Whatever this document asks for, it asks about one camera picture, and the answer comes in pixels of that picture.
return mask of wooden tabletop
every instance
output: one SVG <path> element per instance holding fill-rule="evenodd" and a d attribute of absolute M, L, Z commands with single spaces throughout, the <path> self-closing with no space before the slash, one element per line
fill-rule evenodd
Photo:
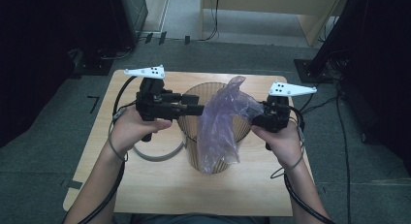
<path fill-rule="evenodd" d="M 237 75 L 167 72 L 166 89 L 184 93 L 189 88 L 208 81 L 228 83 Z M 267 99 L 272 83 L 286 82 L 283 77 L 246 77 L 240 90 L 257 101 Z M 129 79 L 122 70 L 114 72 L 111 83 L 97 115 L 89 139 L 80 158 L 73 180 L 85 183 L 90 175 L 109 131 L 115 98 Z M 142 79 L 134 79 L 125 90 L 119 105 L 135 100 Z M 167 154 L 182 141 L 176 121 L 170 129 L 152 136 L 149 143 L 136 147 L 151 156 Z M 282 177 L 270 179 L 279 169 L 276 157 L 265 148 L 265 143 L 250 132 L 239 147 L 240 163 L 215 175 L 202 175 L 188 162 L 185 149 L 163 162 L 149 162 L 129 152 L 124 177 L 118 187 L 115 212 L 130 213 L 213 213 L 224 215 L 291 216 L 289 194 Z M 79 190 L 69 188 L 63 208 L 68 210 Z"/>

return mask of hand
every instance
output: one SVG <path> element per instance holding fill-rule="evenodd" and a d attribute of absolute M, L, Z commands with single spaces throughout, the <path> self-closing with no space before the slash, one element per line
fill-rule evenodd
<path fill-rule="evenodd" d="M 301 157 L 300 137 L 294 121 L 289 121 L 287 128 L 278 133 L 271 133 L 256 125 L 251 126 L 251 130 L 269 144 L 278 162 L 286 171 L 299 161 Z"/>
<path fill-rule="evenodd" d="M 135 106 L 129 106 L 115 122 L 111 130 L 111 142 L 119 153 L 125 154 L 145 135 L 157 133 L 171 126 L 172 122 L 164 119 L 143 121 Z"/>

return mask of wooden table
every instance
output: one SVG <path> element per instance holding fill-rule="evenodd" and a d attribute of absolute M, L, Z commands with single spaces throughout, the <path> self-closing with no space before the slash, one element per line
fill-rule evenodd
<path fill-rule="evenodd" d="M 167 72 L 165 88 L 184 93 L 207 81 L 228 83 L 236 75 Z M 275 80 L 283 77 L 249 76 L 240 89 L 258 101 L 267 99 Z M 80 158 L 74 181 L 85 182 L 104 145 L 111 122 L 112 107 L 118 91 L 129 77 L 122 70 L 114 72 L 107 94 L 97 115 Z M 134 79 L 125 90 L 121 104 L 135 99 L 142 79 Z M 152 156 L 164 155 L 179 146 L 182 135 L 176 121 L 173 126 L 153 135 L 149 143 L 136 147 Z M 225 215 L 291 216 L 290 198 L 283 178 L 270 179 L 280 168 L 265 143 L 250 132 L 239 149 L 240 163 L 216 175 L 202 175 L 189 163 L 185 150 L 164 162 L 141 159 L 129 152 L 124 178 L 118 188 L 115 212 L 130 213 L 213 213 Z M 64 209 L 73 204 L 79 190 L 69 188 Z"/>
<path fill-rule="evenodd" d="M 200 2 L 200 37 L 204 32 L 204 9 L 215 9 L 217 0 Z M 297 15 L 310 46 L 317 41 L 334 11 L 340 11 L 346 0 L 219 0 L 218 10 L 280 13 Z"/>

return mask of plastic bag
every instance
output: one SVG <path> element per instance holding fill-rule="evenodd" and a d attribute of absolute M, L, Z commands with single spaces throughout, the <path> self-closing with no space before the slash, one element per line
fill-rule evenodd
<path fill-rule="evenodd" d="M 233 132 L 233 116 L 249 124 L 264 112 L 263 105 L 239 90 L 245 77 L 237 76 L 221 88 L 205 104 L 199 117 L 197 147 L 200 172 L 211 174 L 222 160 L 227 164 L 239 163 L 238 146 Z"/>

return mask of gray carpet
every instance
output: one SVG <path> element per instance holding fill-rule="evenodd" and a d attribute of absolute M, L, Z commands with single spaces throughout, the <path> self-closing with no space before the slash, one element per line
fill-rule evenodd
<path fill-rule="evenodd" d="M 0 223 L 59 223 L 67 181 L 76 170 L 112 72 L 163 64 L 166 71 L 277 75 L 300 84 L 293 59 L 311 59 L 315 48 L 286 48 L 167 40 L 140 42 L 130 55 L 114 61 L 107 77 L 66 80 L 33 126 L 0 149 Z M 310 105 L 336 94 L 335 84 L 321 84 Z M 100 101 L 92 112 L 95 99 Z M 308 96 L 294 98 L 301 108 Z M 361 126 L 349 105 L 339 102 L 351 170 L 352 223 L 409 223 L 411 182 L 399 158 L 382 145 L 361 142 Z M 318 191 L 336 223 L 347 223 L 347 172 L 344 139 L 335 102 L 309 112 L 306 151 Z M 115 215 L 127 223 L 129 214 Z M 271 223 L 292 223 L 272 217 Z"/>

